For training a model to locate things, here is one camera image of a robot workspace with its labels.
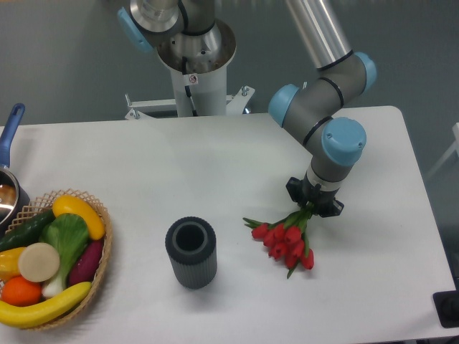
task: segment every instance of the saucepan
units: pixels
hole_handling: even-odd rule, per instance
[[[0,238],[17,213],[29,204],[30,200],[9,170],[11,143],[25,110],[24,104],[19,103],[13,107],[0,136]]]

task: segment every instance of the orange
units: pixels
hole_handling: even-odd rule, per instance
[[[1,291],[1,300],[13,306],[35,305],[42,297],[42,286],[22,276],[13,277],[5,283]]]

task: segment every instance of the cucumber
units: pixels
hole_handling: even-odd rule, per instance
[[[26,247],[38,242],[43,228],[55,220],[55,215],[51,209],[28,219],[20,224],[15,230],[9,231],[0,239],[0,252],[17,247]]]

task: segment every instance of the yellow bell pepper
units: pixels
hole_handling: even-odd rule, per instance
[[[105,235],[105,227],[98,214],[91,206],[71,195],[59,196],[52,204],[52,212],[56,217],[62,214],[75,214],[85,220],[89,237],[92,240],[99,240]]]
[[[25,250],[25,247],[18,247],[17,249],[9,249],[0,252],[0,280],[7,281],[12,277],[19,276],[19,268],[17,262],[19,256]]]

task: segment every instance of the yellow banana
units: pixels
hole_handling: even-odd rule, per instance
[[[91,282],[73,285],[51,299],[28,307],[16,307],[0,301],[0,323],[14,328],[33,328],[71,310],[89,293]]]

